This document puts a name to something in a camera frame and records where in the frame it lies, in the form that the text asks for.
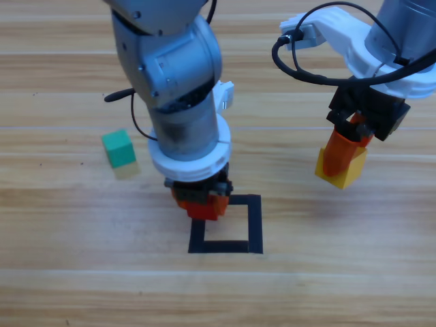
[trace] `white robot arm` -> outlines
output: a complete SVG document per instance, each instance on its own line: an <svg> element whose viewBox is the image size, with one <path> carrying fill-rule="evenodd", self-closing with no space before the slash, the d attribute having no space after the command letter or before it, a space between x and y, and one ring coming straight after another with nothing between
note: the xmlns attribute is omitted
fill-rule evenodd
<svg viewBox="0 0 436 327"><path fill-rule="evenodd" d="M123 95L136 92L153 122L149 151L155 167L190 217L216 220L222 208L199 217L198 206L216 207L233 190L230 129L219 113L231 105L234 86L219 80L219 45L200 15L205 1L104 1L133 87Z"/></svg>
<svg viewBox="0 0 436 327"><path fill-rule="evenodd" d="M324 9L331 5L358 8L375 24L338 7ZM335 1L282 22L280 29L282 36L272 48L276 65L299 80L338 87L327 116L334 131L320 151L315 173L345 188L359 177L371 138L384 141L401 124L410 109L405 100L428 97L436 89L436 1L384 0L377 17L353 3ZM343 56L350 79L316 76L298 66L297 48L324 42ZM296 70L280 60L283 45L293 51Z"/></svg>

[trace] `metal cylinder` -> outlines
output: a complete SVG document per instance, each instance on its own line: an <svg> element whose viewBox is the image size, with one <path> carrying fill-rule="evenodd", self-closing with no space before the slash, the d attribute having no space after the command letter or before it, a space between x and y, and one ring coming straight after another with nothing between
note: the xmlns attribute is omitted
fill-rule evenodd
<svg viewBox="0 0 436 327"><path fill-rule="evenodd" d="M149 110L157 141L169 158L191 161L208 155L218 142L215 104L210 92L197 106L178 111Z"/></svg>
<svg viewBox="0 0 436 327"><path fill-rule="evenodd" d="M436 48L435 0L384 0L377 18L399 45L403 58L412 62ZM365 46L381 62L400 67L393 63L395 47L375 23L365 39Z"/></svg>

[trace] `cable connector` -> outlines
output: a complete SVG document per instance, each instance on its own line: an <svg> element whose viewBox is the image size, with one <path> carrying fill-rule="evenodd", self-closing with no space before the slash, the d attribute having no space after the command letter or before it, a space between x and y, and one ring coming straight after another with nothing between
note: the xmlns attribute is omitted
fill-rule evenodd
<svg viewBox="0 0 436 327"><path fill-rule="evenodd" d="M300 29L297 31L295 29L292 29L283 33L277 41L280 42L282 45L289 44L291 43L293 37L295 37L295 42L297 42L303 40L305 34Z"/></svg>
<svg viewBox="0 0 436 327"><path fill-rule="evenodd" d="M397 65L401 65L401 66L407 66L410 64L410 59L406 59L403 57L399 57L399 58L395 58L394 59L394 63L396 63Z"/></svg>

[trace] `black cable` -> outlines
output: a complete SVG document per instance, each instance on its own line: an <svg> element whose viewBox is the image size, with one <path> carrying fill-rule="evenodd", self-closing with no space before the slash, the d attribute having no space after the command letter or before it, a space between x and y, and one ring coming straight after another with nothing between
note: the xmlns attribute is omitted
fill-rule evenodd
<svg viewBox="0 0 436 327"><path fill-rule="evenodd" d="M150 140L153 141L157 141L156 138L149 136L147 134L145 134L142 129L140 129L140 127L138 126L137 122L136 122L136 118L135 118L135 110L134 110L134 98L135 98L135 93L131 94L131 100L130 100L130 108L131 108L131 119L134 121L134 125L136 127L136 129L146 138L149 138Z"/></svg>
<svg viewBox="0 0 436 327"><path fill-rule="evenodd" d="M306 19L308 15L312 14L314 11L321 9L323 7L327 7L329 5L338 5L338 4L351 5L352 7L356 7L359 9L358 5L354 5L353 3L346 3L343 1L325 3L323 5L316 7L316 8L313 8L310 12L307 12L307 14L305 14L302 17L302 19L300 20L300 22L298 22L298 24L296 25L296 28L294 30L293 35L297 36L298 33L301 33L299 28L300 28L301 24L303 23L304 19ZM369 87L371 85L386 84L389 82L394 82L396 80L400 80L402 78L408 77L408 76L413 75L415 73L421 72L422 70L424 70L424 69L430 67L431 65L433 65L434 63L436 63L436 49L434 49L434 50L430 51L429 53L425 54L424 56L420 57L419 59L415 60L414 62L410 63L409 65L406 65L400 69L397 69L396 71L394 71L392 73L385 74L382 76L371 77L371 78L358 78L355 80L348 80L348 79L343 79L343 78L327 78L323 75L315 75L315 74L312 74L312 73L309 73L309 72L303 70L298 65L298 62L295 62L297 70L294 70L294 69L288 67L279 58L280 47L282 47L285 44L291 43L292 54L296 60L295 42L297 40L298 40L298 38L294 37L294 36L292 37L292 41L289 39L288 36L282 35L281 37L279 37L279 39L277 40L275 45L272 47L272 59L273 59L274 63L277 65L277 67L282 72L286 73L287 75L289 75L297 80L301 80L303 82L308 82L311 84L330 85L330 86L334 86L334 87L342 87L342 86L347 86L347 87L366 86L366 87ZM397 58L399 58L401 56L401 54L397 53L396 56L397 56Z"/></svg>
<svg viewBox="0 0 436 327"><path fill-rule="evenodd" d="M114 93L109 94L108 96L106 96L104 98L104 101L105 102L118 101L118 100L124 99L125 97L128 97L129 95L132 95L134 93L135 93L135 90L133 88L132 89L125 89L125 90L122 90L122 91L117 91L117 92L114 92Z"/></svg>
<svg viewBox="0 0 436 327"><path fill-rule="evenodd" d="M217 0L212 0L211 9L209 10L209 14L207 15L207 19L206 19L206 22L208 24L211 24L216 8L217 8Z"/></svg>

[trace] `black tape square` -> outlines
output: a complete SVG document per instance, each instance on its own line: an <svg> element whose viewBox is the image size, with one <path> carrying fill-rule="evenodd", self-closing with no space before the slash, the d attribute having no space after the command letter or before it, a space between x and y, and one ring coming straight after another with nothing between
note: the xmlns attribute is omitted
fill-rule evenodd
<svg viewBox="0 0 436 327"><path fill-rule="evenodd" d="M189 253L263 254L262 199L258 195L230 196L230 206L248 206L248 240L204 240L205 220L192 219Z"/></svg>

